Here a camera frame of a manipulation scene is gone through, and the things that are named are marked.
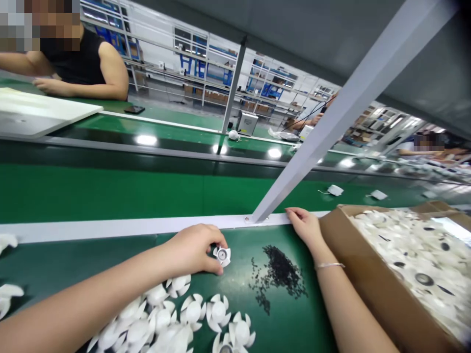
electrical wire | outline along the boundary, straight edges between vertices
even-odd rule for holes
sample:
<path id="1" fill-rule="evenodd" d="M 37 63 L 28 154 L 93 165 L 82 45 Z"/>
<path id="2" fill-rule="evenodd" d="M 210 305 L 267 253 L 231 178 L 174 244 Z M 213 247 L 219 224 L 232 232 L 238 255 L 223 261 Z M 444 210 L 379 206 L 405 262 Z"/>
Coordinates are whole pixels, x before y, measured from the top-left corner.
<path id="1" fill-rule="evenodd" d="M 331 101 L 334 100 L 334 99 L 335 99 L 335 97 L 330 98 L 330 99 L 329 99 L 328 101 L 326 101 L 326 102 L 319 102 L 319 103 L 317 103 L 317 104 L 315 105 L 314 109 L 313 109 L 308 115 L 306 115 L 306 116 L 305 116 L 304 118 L 302 118 L 301 120 L 296 121 L 296 122 L 292 123 L 291 125 L 285 127 L 283 130 L 281 130 L 281 132 L 283 132 L 283 131 L 285 131 L 286 129 L 290 128 L 290 127 L 293 126 L 294 124 L 297 124 L 297 123 L 299 123 L 299 122 L 301 122 L 301 121 L 303 121 L 303 120 L 306 120 L 308 117 L 310 117 L 311 115 L 313 115 L 316 111 L 318 111 L 319 109 L 322 109 L 324 106 L 326 106 L 329 102 L 331 102 Z M 322 104 L 322 103 L 324 103 L 324 105 L 318 108 L 317 106 L 318 106 L 319 104 Z"/>
<path id="2" fill-rule="evenodd" d="M 302 118 L 301 120 L 295 121 L 295 122 L 292 123 L 291 125 L 288 125 L 288 126 L 285 127 L 283 130 L 281 130 L 281 132 L 285 131 L 286 129 L 290 128 L 290 127 L 293 126 L 294 124 L 297 124 L 297 123 L 299 123 L 299 122 L 301 122 L 301 121 L 304 121 L 304 123 L 303 123 L 303 127 L 304 127 L 304 125 L 305 125 L 306 122 L 307 122 L 306 119 L 307 119 L 308 117 L 310 117 L 312 114 L 314 114 L 314 113 L 317 111 L 316 108 L 317 108 L 317 106 L 318 106 L 319 104 L 321 104 L 321 103 L 325 103 L 325 102 L 319 102 L 319 103 L 317 103 L 317 104 L 315 105 L 314 109 L 311 110 L 311 112 L 310 112 L 308 115 L 306 115 L 306 116 L 305 116 L 304 118 Z"/>

hand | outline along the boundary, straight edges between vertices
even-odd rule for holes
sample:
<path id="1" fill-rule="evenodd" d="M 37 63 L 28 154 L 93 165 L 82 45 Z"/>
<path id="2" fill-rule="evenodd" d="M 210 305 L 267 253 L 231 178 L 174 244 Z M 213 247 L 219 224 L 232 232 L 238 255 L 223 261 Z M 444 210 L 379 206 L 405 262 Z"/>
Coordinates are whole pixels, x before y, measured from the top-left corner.
<path id="1" fill-rule="evenodd" d="M 317 125 L 317 123 L 319 122 L 320 118 L 322 118 L 323 115 L 324 115 L 324 113 L 319 113 L 319 114 L 317 114 L 317 115 L 313 118 L 312 124 L 313 124 L 313 125 Z"/>
<path id="2" fill-rule="evenodd" d="M 178 275 L 207 271 L 220 276 L 223 274 L 221 264 L 216 258 L 207 255 L 213 243 L 225 249 L 228 247 L 224 235 L 216 226 L 198 224 L 183 229 L 164 246 L 166 252 L 173 254 L 173 271 Z"/>
<path id="3" fill-rule="evenodd" d="M 294 230 L 311 252 L 318 244 L 324 242 L 320 232 L 319 219 L 315 215 L 299 207 L 288 207 L 286 213 Z"/>
<path id="4" fill-rule="evenodd" d="M 61 97 L 73 97 L 74 92 L 72 90 L 73 85 L 60 81 L 53 78 L 37 78 L 33 81 L 33 85 L 39 88 L 44 93 L 61 96 Z"/>

plastic bag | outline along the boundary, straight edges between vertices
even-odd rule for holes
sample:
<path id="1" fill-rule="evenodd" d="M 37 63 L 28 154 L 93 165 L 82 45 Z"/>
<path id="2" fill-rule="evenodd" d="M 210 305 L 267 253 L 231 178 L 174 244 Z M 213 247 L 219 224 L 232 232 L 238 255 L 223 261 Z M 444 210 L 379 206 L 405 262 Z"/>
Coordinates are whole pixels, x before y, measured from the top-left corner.
<path id="1" fill-rule="evenodd" d="M 290 142 L 298 142 L 299 141 L 299 136 L 296 136 L 293 133 L 290 132 L 284 132 L 284 131 L 273 131 L 272 128 L 270 127 L 268 129 L 268 134 L 271 137 L 280 139 L 280 140 L 285 140 L 285 141 L 290 141 Z"/>

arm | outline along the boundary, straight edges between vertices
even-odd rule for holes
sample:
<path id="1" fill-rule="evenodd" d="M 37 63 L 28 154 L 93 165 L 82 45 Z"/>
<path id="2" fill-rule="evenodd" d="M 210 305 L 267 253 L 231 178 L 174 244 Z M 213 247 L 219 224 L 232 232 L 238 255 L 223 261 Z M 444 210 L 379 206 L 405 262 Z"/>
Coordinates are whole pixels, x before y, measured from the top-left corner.
<path id="1" fill-rule="evenodd" d="M 316 216 L 297 207 L 287 208 L 287 213 L 294 230 L 311 251 L 316 264 L 338 262 L 322 238 Z M 398 352 L 363 303 L 342 267 L 319 269 L 317 280 L 341 353 Z"/>
<path id="2" fill-rule="evenodd" d="M 125 101 L 128 98 L 128 70 L 118 51 L 107 42 L 98 50 L 105 85 L 73 85 L 75 97 Z"/>
<path id="3" fill-rule="evenodd" d="M 296 121 L 293 125 L 291 125 L 291 128 L 295 129 L 295 130 L 302 130 L 304 128 L 304 126 L 308 125 L 308 126 L 316 126 L 317 123 L 319 122 L 320 118 L 322 118 L 322 116 L 324 115 L 324 113 L 319 113 L 317 114 L 314 118 L 310 119 L 310 120 L 298 120 Z"/>
<path id="4" fill-rule="evenodd" d="M 123 59 L 107 42 L 100 45 L 98 54 L 106 84 L 80 85 L 49 78 L 38 78 L 33 84 L 55 96 L 125 101 L 128 98 L 129 78 Z"/>
<path id="5" fill-rule="evenodd" d="M 0 53 L 0 70 L 26 76 L 50 76 L 54 69 L 40 51 L 22 53 Z"/>
<path id="6" fill-rule="evenodd" d="M 399 152 L 399 155 L 430 155 L 430 154 L 439 155 L 442 153 L 440 151 L 410 151 L 410 150 L 404 150 L 404 149 L 399 149 L 397 151 Z"/>
<path id="7" fill-rule="evenodd" d="M 215 226 L 186 228 L 152 248 L 0 322 L 2 352 L 75 352 L 126 305 L 164 280 L 199 271 L 221 275 L 210 245 L 227 248 Z"/>

black sleeveless top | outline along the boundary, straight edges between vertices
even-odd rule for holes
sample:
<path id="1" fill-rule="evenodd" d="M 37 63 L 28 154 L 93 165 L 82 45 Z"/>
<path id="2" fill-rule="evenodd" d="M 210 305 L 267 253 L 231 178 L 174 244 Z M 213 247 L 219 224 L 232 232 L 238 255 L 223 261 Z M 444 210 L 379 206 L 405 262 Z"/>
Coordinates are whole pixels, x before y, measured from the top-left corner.
<path id="1" fill-rule="evenodd" d="M 100 69 L 98 48 L 104 39 L 83 29 L 80 51 L 63 51 L 56 39 L 41 39 L 41 52 L 50 61 L 64 82 L 74 84 L 106 84 Z"/>

